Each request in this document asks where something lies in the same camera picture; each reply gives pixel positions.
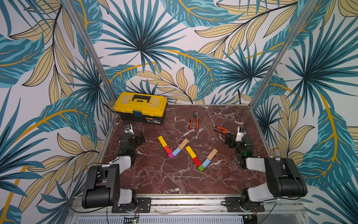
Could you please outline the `red block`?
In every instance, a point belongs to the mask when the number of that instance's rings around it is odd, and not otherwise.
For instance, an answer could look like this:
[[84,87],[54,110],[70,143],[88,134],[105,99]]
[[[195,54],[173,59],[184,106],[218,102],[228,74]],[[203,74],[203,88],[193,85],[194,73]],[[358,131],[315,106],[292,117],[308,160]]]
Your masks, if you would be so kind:
[[198,157],[194,157],[193,161],[197,167],[199,167],[201,165],[201,162],[199,161]]
[[167,152],[168,155],[172,153],[172,151],[169,148],[169,146],[165,146],[164,149],[165,149],[165,151]]

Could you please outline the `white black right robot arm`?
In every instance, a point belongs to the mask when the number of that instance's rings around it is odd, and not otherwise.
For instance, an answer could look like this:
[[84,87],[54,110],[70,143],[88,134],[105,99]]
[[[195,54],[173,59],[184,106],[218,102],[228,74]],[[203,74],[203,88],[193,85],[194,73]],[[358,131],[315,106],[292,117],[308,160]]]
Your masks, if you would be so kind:
[[254,157],[254,143],[246,133],[225,133],[225,144],[238,154],[238,164],[247,170],[262,172],[266,182],[243,190],[239,205],[253,209],[261,203],[279,198],[295,199],[307,195],[307,186],[292,159],[281,157]]

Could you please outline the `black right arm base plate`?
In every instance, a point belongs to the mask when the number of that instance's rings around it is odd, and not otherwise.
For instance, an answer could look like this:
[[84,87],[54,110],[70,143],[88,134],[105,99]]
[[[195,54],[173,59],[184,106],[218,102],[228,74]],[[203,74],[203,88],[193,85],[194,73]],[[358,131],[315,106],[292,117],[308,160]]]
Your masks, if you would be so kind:
[[263,203],[251,202],[240,197],[226,197],[221,205],[226,207],[228,212],[264,212]]

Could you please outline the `yellow short block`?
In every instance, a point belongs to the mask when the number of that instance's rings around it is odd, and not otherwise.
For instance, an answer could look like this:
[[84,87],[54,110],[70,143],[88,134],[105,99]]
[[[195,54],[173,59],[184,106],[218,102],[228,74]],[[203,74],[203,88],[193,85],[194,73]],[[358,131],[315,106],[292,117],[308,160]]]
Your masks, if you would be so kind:
[[166,146],[167,146],[167,143],[166,143],[166,141],[164,140],[164,138],[163,138],[162,136],[159,136],[159,137],[158,137],[158,140],[160,141],[160,143],[161,143],[161,145],[162,145],[163,147],[166,147]]

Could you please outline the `green small cube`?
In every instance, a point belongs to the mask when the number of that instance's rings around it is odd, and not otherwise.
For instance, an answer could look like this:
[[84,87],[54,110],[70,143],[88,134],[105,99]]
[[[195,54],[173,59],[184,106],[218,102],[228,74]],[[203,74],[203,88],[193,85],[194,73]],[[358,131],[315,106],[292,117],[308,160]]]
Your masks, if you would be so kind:
[[202,165],[200,165],[199,167],[198,167],[198,169],[199,169],[199,171],[203,171],[205,168],[202,166]]

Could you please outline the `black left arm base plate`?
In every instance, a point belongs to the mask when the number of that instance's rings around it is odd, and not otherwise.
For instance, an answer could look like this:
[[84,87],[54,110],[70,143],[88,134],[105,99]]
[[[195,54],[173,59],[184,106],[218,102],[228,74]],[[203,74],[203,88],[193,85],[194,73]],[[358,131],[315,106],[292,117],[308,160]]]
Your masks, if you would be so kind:
[[113,206],[112,213],[150,213],[152,199],[140,197],[128,204]]

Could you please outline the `yellow long block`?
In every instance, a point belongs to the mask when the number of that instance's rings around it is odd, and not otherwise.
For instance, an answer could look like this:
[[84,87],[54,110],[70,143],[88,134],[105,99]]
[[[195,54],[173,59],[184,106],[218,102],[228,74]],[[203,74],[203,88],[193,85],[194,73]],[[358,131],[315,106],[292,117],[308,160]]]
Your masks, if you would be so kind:
[[191,148],[190,146],[187,146],[187,147],[186,147],[186,150],[187,150],[187,152],[189,153],[189,155],[190,155],[190,157],[191,157],[192,159],[194,159],[194,158],[197,157],[196,154],[194,153],[194,151],[192,150],[192,148]]

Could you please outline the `natural wood long block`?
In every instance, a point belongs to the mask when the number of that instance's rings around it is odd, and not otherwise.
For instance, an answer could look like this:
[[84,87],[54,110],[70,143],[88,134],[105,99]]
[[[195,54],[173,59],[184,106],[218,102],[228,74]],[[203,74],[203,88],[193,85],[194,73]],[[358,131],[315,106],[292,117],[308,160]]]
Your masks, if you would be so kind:
[[218,152],[218,150],[214,148],[214,149],[210,152],[210,154],[207,156],[207,159],[212,160],[213,157],[217,154],[217,152]]

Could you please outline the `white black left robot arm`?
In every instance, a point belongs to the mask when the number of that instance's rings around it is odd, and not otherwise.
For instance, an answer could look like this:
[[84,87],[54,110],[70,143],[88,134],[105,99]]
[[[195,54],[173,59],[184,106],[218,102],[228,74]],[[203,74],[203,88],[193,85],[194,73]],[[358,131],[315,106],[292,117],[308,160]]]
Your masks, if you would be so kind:
[[120,137],[120,154],[106,164],[89,168],[82,195],[83,208],[117,206],[136,209],[138,207],[135,191],[120,188],[120,174],[134,165],[135,149],[143,143],[145,143],[143,132],[140,132],[139,136],[131,132],[123,133]]

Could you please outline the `light blue block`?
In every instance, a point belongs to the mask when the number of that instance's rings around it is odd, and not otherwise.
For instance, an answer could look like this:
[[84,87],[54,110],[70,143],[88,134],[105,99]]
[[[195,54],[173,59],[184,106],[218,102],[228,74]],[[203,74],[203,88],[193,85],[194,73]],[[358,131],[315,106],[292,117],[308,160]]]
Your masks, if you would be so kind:
[[180,152],[181,152],[181,149],[178,147],[172,152],[172,154],[174,157],[176,157]]
[[207,158],[207,159],[202,163],[202,166],[203,166],[204,168],[206,168],[206,167],[210,164],[210,162],[211,162],[211,160]]

